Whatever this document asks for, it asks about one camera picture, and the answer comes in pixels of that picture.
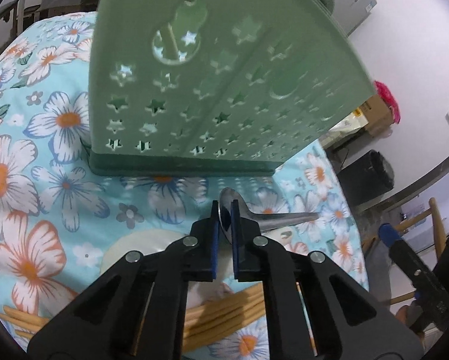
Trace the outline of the stainless steel spoon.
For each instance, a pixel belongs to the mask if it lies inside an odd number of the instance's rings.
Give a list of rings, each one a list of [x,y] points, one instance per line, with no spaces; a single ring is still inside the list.
[[[263,233],[287,226],[295,226],[302,223],[304,224],[319,218],[319,214],[316,212],[276,214],[254,213],[248,208],[243,197],[237,191],[226,187],[220,191],[218,212],[222,231],[229,243],[232,242],[231,211],[234,202],[237,202],[240,216],[242,218],[257,222],[260,227],[260,231]]]

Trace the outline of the green perforated utensil holder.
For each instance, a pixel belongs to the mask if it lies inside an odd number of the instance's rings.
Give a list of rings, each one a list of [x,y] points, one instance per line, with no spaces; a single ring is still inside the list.
[[[89,166],[271,175],[374,93],[319,0],[99,0]]]

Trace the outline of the wooden chair dark seat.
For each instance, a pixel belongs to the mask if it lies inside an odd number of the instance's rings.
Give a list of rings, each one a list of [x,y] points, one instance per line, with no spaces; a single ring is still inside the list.
[[[424,211],[397,224],[396,230],[427,267],[435,266],[447,240],[444,218],[436,198],[429,199]],[[410,305],[415,289],[411,280],[391,261],[384,243],[373,236],[362,243],[362,249],[373,296],[392,311]]]

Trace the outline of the floral blue tablecloth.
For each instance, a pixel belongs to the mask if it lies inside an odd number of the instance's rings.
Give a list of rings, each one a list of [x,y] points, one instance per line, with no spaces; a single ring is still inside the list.
[[[0,56],[0,315],[56,315],[125,250],[150,254],[185,235],[227,187],[257,213],[318,213],[272,238],[297,254],[320,250],[368,285],[356,222],[319,142],[271,177],[93,174],[82,143],[95,20],[43,20]]]

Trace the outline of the cream plastic rice spoon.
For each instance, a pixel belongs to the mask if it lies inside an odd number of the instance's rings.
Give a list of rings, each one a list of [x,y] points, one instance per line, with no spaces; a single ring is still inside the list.
[[[158,253],[165,250],[172,242],[183,237],[184,235],[181,233],[158,228],[132,232],[127,236],[119,238],[104,253],[100,273],[104,273],[129,251],[137,250],[143,255]],[[190,282],[186,308],[191,309],[202,306],[234,294],[235,290],[231,288],[232,280],[233,262],[231,245],[223,236],[220,236],[216,279],[212,283]]]

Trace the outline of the cardboard box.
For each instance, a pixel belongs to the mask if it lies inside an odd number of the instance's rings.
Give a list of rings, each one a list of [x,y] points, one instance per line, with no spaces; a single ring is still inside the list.
[[[358,133],[372,138],[385,138],[392,134],[393,114],[379,95],[373,95],[352,112],[360,123]]]

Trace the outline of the black trash bin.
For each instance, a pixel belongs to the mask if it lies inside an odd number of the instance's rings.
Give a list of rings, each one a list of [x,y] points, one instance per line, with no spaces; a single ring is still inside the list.
[[[395,186],[395,172],[385,157],[370,150],[338,173],[338,180],[350,208],[375,199]]]

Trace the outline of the red plastic bag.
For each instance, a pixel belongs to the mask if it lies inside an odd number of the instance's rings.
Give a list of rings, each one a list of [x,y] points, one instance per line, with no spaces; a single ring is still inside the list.
[[[395,97],[392,95],[390,89],[381,81],[374,81],[374,86],[378,93],[378,96],[386,103],[395,124],[399,124],[401,121],[401,115],[399,111],[399,104],[396,102]]]

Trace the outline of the wooden chopstick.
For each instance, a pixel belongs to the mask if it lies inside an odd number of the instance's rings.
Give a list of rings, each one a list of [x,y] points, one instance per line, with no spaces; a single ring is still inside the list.
[[[213,314],[202,314],[199,318],[192,317],[191,311],[186,313],[183,331],[185,347],[225,338],[265,315],[264,300],[258,296],[253,297],[246,306],[223,308]],[[11,322],[15,334],[29,340],[49,322],[48,318],[27,314],[13,308],[7,308],[6,315],[17,320],[17,322]]]
[[[254,307],[242,310],[238,314],[234,312],[234,317],[224,316],[212,320],[211,322],[197,324],[192,328],[185,328],[183,332],[183,351],[189,352],[196,350],[202,346],[210,345],[218,340],[237,332],[241,328],[255,322],[264,317],[264,303],[259,302]],[[15,334],[24,339],[32,339],[37,332],[31,332],[19,328],[11,323]]]
[[[258,318],[264,315],[264,292],[260,284],[218,301],[188,309],[185,312],[185,331],[190,331],[192,335],[198,334],[220,322],[228,322],[239,316],[248,320],[254,315]],[[28,314],[9,306],[3,307],[0,318],[14,324],[25,333],[24,336],[27,338],[41,330],[50,321],[48,318]]]
[[[256,283],[252,287],[231,294],[228,297],[188,309],[185,313],[185,328],[191,328],[196,323],[203,324],[216,320],[218,317],[225,317],[226,314],[238,311],[240,308],[243,308],[243,310],[250,309],[263,300],[263,286],[260,283]],[[0,318],[30,332],[38,332],[49,322],[47,318],[28,314],[9,306],[3,307],[3,311],[0,312]]]

